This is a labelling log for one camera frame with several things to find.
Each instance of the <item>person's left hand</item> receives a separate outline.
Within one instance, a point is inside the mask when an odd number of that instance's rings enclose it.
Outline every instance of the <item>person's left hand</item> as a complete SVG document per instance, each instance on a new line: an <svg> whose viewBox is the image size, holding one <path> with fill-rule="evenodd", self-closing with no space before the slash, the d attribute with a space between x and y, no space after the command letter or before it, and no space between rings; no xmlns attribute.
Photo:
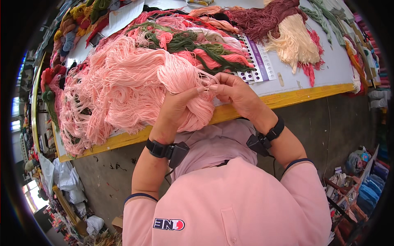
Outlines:
<svg viewBox="0 0 394 246"><path fill-rule="evenodd" d="M188 102L204 91L204 87L194 87L182 93L171 95L167 92L162 108L149 135L151 141L171 144L180 125L186 120Z"/></svg>

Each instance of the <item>one logo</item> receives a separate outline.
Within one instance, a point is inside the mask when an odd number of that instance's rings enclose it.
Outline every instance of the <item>one logo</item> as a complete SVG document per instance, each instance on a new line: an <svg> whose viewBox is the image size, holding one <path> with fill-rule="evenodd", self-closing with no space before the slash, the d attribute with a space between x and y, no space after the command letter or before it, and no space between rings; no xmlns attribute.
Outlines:
<svg viewBox="0 0 394 246"><path fill-rule="evenodd" d="M183 220L168 220L156 218L154 220L153 228L180 231L185 228L185 222Z"/></svg>

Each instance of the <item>person's right hand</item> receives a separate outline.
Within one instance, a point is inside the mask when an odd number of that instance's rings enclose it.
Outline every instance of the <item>person's right hand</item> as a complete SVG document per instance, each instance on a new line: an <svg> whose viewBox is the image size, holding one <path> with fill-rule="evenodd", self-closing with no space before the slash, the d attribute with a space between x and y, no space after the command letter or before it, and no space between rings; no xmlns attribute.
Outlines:
<svg viewBox="0 0 394 246"><path fill-rule="evenodd" d="M266 106L257 94L240 77L218 73L215 77L220 85L211 85L210 90L217 93L221 102L230 102L237 112L250 121L254 121Z"/></svg>

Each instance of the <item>paper sheet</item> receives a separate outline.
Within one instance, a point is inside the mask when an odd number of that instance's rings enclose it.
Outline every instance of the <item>paper sheet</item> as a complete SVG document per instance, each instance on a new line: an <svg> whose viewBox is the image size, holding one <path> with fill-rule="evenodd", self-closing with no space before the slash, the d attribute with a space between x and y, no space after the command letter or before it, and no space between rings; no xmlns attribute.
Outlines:
<svg viewBox="0 0 394 246"><path fill-rule="evenodd" d="M125 28L136 17L142 13L144 7L144 0L136 0L121 7L116 11L110 12L110 23L100 33L105 37L114 34L115 32Z"/></svg>

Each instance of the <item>wrist-mounted device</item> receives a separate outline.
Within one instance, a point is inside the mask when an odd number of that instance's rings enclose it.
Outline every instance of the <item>wrist-mounted device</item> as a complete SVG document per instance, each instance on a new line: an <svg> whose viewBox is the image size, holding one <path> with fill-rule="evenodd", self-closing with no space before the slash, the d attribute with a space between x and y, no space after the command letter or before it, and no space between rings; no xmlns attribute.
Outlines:
<svg viewBox="0 0 394 246"><path fill-rule="evenodd" d="M185 142L180 142L177 144L161 144L155 140L147 140L147 149L151 155L157 158L167 158L170 160L168 166L172 169L179 166L186 155L189 153L189 146Z"/></svg>
<svg viewBox="0 0 394 246"><path fill-rule="evenodd" d="M246 142L249 149L254 152L266 157L269 156L268 149L271 148L271 141L279 137L284 129L284 121L282 117L278 115L278 122L266 135L259 133L257 136L251 135Z"/></svg>

